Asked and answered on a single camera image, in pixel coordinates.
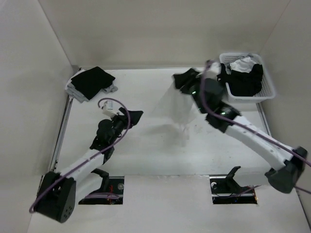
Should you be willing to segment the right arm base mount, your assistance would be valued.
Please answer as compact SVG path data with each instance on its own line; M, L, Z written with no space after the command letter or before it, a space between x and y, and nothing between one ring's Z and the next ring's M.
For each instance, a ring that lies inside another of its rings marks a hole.
M233 167L226 175L209 177L211 199L213 204L257 204L255 188L257 186L240 186L235 180L235 173L241 166Z

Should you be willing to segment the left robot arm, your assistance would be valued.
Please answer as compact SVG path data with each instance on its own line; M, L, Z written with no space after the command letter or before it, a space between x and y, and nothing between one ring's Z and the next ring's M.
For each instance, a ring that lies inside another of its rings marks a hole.
M104 114L108 118L99 122L89 150L60 172L45 174L31 211L64 223L75 205L93 190L100 194L108 190L109 175L99 167L110 159L114 146L128 130L138 124L143 111L128 111L121 107L117 114L110 111L104 111Z

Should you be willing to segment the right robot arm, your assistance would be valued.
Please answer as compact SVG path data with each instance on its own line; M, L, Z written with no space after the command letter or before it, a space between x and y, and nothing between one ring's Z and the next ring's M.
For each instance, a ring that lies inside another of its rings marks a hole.
M220 73L220 68L206 67L201 73L191 68L173 75L174 87L192 97L211 127L237 139L261 156L271 167L264 174L269 185L289 194L297 187L305 166L310 166L308 152L303 147L294 149L278 142L255 127L236 108L223 102L225 90L216 79Z

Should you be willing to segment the white tank top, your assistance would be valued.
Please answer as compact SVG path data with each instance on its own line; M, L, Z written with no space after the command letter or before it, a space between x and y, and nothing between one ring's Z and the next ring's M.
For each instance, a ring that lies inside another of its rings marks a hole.
M170 142L184 147L190 139L189 126L195 120L191 96L183 94L172 83L160 98L149 117L160 120Z

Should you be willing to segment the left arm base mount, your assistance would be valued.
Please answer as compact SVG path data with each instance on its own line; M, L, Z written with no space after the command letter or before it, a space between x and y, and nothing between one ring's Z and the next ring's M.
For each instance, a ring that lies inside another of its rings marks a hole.
M100 186L97 189L87 193L86 196L91 198L83 198L79 205L122 205L124 194L125 177L111 177L108 172L99 168L91 173L95 178L100 178Z

